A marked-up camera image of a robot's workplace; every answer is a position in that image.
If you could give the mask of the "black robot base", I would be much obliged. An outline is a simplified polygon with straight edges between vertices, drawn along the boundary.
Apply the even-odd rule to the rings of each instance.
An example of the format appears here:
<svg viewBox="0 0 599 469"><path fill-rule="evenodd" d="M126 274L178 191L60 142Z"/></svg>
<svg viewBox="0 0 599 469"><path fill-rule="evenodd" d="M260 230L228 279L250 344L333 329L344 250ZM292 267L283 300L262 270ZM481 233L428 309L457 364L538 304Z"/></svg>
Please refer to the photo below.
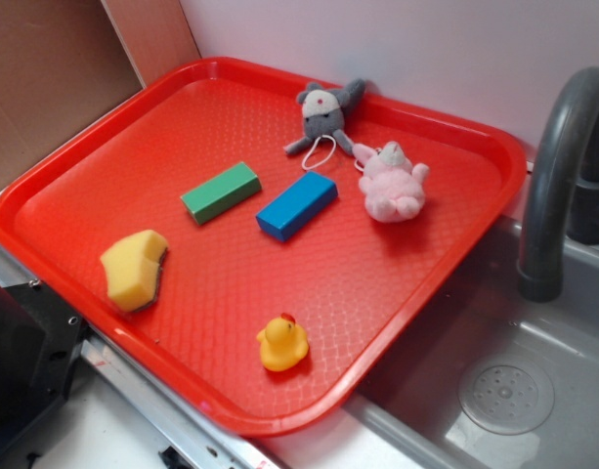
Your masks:
<svg viewBox="0 0 599 469"><path fill-rule="evenodd" d="M0 460L67 401L86 329L49 285L0 285Z"/></svg>

